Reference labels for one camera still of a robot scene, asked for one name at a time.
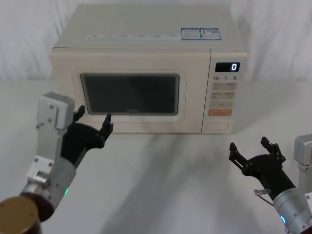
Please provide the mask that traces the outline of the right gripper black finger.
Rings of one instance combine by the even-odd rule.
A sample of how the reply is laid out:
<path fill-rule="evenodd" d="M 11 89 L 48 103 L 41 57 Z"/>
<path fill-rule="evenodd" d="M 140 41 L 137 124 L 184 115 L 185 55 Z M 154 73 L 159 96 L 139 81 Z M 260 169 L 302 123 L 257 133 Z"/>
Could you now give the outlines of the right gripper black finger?
<path fill-rule="evenodd" d="M 247 159 L 240 154 L 236 145 L 233 142 L 230 143 L 229 150 L 230 150 L 229 160 L 242 171 L 242 174 L 247 174 L 248 171 Z"/>
<path fill-rule="evenodd" d="M 261 145 L 279 162 L 284 162 L 286 160 L 277 143 L 270 143 L 270 141 L 264 136 L 261 139 Z"/>

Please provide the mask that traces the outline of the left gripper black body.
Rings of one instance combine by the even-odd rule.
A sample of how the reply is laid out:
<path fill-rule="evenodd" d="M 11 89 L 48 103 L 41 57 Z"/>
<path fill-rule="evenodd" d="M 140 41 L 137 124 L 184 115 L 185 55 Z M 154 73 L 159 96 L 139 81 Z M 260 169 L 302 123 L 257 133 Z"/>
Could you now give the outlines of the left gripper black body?
<path fill-rule="evenodd" d="M 62 140 L 61 157 L 78 168 L 86 153 L 93 148 L 103 148 L 104 137 L 100 132 L 81 123 L 72 123 Z"/>

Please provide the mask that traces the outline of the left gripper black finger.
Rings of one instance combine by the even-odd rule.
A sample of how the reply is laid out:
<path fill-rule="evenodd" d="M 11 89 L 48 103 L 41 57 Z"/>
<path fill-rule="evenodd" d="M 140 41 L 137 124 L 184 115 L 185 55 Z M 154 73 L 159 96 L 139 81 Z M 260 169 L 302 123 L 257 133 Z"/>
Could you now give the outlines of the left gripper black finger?
<path fill-rule="evenodd" d="M 108 113 L 105 117 L 105 120 L 102 123 L 102 127 L 98 132 L 99 148 L 103 148 L 107 138 L 113 131 L 114 124 L 111 122 L 112 115 Z"/>
<path fill-rule="evenodd" d="M 74 122 L 77 122 L 85 113 L 85 106 L 81 105 L 75 112 L 74 112 Z"/>

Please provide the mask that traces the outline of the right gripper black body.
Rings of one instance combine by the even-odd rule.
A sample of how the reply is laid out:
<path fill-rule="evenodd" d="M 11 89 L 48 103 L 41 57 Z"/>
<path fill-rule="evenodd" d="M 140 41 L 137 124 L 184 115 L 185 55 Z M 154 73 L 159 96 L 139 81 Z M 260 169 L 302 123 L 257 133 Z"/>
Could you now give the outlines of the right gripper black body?
<path fill-rule="evenodd" d="M 242 173 L 258 179 L 269 196 L 275 199 L 280 193 L 295 187 L 283 171 L 284 156 L 258 155 L 242 163 Z"/>

